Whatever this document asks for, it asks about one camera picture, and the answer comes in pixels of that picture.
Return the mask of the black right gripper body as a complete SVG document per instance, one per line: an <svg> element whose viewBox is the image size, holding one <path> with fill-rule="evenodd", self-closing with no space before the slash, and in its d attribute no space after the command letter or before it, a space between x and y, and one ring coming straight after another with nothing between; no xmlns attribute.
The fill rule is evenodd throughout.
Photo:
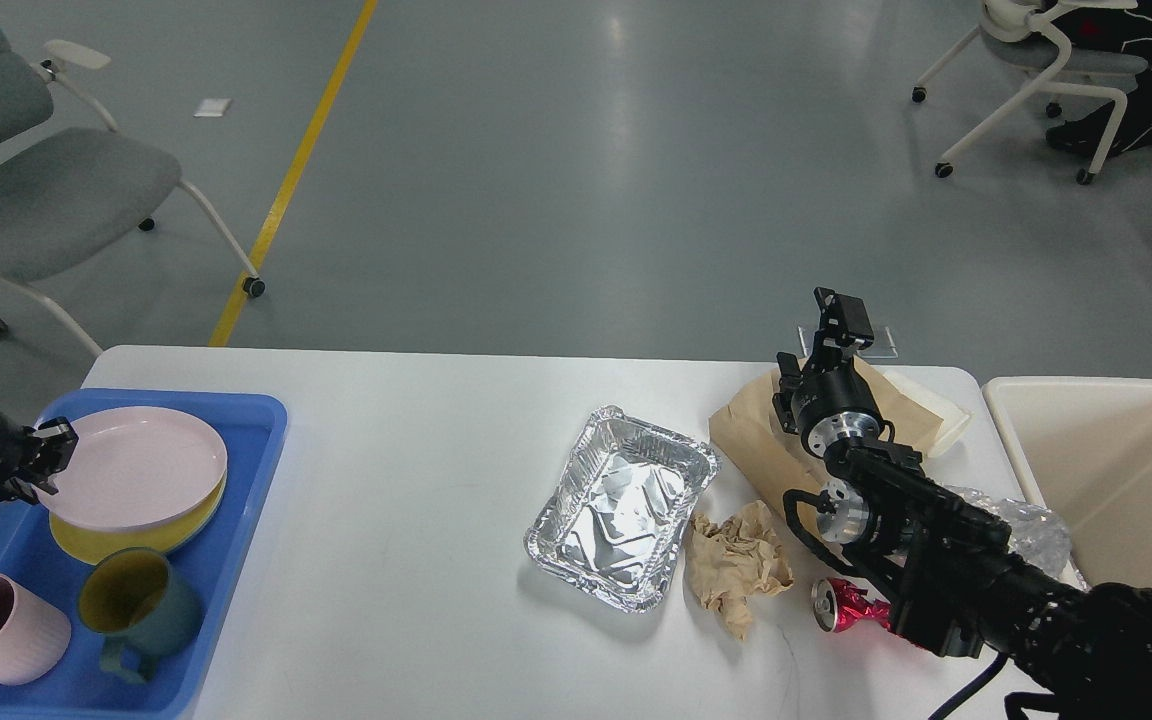
<svg viewBox="0 0 1152 720"><path fill-rule="evenodd" d="M882 414L852 361L808 365L801 367L795 355L776 354L780 378L772 407L782 432L799 438L804 450L817 458L852 439L882 435Z"/></svg>

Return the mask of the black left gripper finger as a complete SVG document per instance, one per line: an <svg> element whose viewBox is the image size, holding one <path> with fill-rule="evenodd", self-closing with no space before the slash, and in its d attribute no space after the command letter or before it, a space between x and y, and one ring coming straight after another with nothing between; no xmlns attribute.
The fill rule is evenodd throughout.
<svg viewBox="0 0 1152 720"><path fill-rule="evenodd" d="M38 427L26 427L23 432L20 480L45 495L56 495L59 488L52 478L69 465L79 442L76 429L70 420L44 420Z"/></svg>

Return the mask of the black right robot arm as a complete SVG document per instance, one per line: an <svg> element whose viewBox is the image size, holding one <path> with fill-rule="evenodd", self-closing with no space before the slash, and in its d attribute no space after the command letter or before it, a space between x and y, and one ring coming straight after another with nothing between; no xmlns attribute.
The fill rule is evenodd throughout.
<svg viewBox="0 0 1152 720"><path fill-rule="evenodd" d="M995 651L934 717L1015 664L1039 692L1007 694L1010 719L1152 719L1152 589L1079 591L1011 552L1005 520L938 486L920 452L896 441L856 369L874 340L864 302L824 287L813 295L812 350L778 354L772 406L829 479L814 492L787 488L786 523L823 564L886 598L890 632L940 657Z"/></svg>

